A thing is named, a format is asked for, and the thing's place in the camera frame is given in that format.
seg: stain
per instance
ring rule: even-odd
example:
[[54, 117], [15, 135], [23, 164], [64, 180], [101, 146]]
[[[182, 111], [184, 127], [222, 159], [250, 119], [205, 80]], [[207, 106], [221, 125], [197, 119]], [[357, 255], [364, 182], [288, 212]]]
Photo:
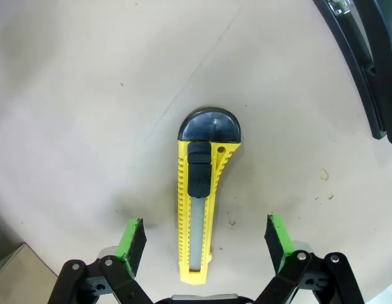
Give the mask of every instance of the stain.
[[328, 178], [329, 178], [329, 174], [327, 170], [325, 170], [324, 168], [321, 169], [320, 179], [322, 179], [323, 181], [328, 181]]

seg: screw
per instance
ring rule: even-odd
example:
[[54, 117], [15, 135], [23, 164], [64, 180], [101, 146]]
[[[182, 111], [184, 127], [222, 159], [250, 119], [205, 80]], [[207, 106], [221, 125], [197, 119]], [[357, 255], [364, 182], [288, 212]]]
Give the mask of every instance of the screw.
[[339, 257], [337, 255], [331, 255], [331, 262], [332, 263], [338, 263], [339, 262]]
[[297, 254], [297, 259], [299, 259], [300, 261], [304, 261], [306, 258], [307, 256], [304, 252], [300, 252], [299, 254]]

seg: green gripper pad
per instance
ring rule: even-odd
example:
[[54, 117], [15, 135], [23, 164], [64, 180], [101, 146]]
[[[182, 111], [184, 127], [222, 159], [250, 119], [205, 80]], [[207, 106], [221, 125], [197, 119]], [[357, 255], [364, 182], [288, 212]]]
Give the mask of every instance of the green gripper pad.
[[130, 219], [115, 256], [125, 264], [129, 275], [133, 279], [137, 274], [145, 243], [144, 222], [141, 218]]
[[294, 245], [280, 215], [267, 216], [265, 240], [276, 274], [282, 269], [286, 258], [294, 252]]

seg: green tape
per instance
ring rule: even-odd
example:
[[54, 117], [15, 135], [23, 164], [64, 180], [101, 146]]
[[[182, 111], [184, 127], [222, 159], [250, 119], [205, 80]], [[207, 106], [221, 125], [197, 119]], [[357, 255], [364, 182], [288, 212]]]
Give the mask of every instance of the green tape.
[[128, 221], [127, 228], [125, 228], [124, 234], [120, 240], [120, 244], [115, 252], [115, 256], [125, 264], [131, 278], [135, 278], [135, 273], [129, 263], [129, 251], [136, 235], [136, 230], [141, 224], [140, 218], [132, 218]]
[[291, 241], [290, 235], [287, 232], [286, 225], [284, 225], [283, 219], [278, 214], [269, 215], [269, 219], [272, 221], [274, 229], [277, 233], [277, 237], [279, 238], [280, 244], [283, 249], [283, 257], [280, 262], [279, 270], [282, 269], [286, 258], [290, 256], [294, 251], [294, 244]]

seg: serrated yellow edge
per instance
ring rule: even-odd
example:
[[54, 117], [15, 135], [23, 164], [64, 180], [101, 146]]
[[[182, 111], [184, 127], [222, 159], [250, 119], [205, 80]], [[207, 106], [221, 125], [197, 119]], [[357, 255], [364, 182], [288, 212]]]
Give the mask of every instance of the serrated yellow edge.
[[[189, 164], [187, 162], [187, 146], [189, 141], [179, 141], [179, 172], [178, 172], [178, 221], [179, 221], [179, 268], [180, 280], [192, 285], [204, 284], [207, 279], [208, 262], [212, 259], [210, 251], [213, 218], [215, 206], [215, 194], [222, 170], [232, 153], [241, 144], [211, 142], [212, 151], [212, 179], [211, 192], [206, 198], [203, 229], [203, 249], [201, 254], [201, 269], [199, 272], [191, 272], [190, 261], [190, 206], [191, 197], [187, 193]], [[225, 151], [218, 152], [220, 147]]]

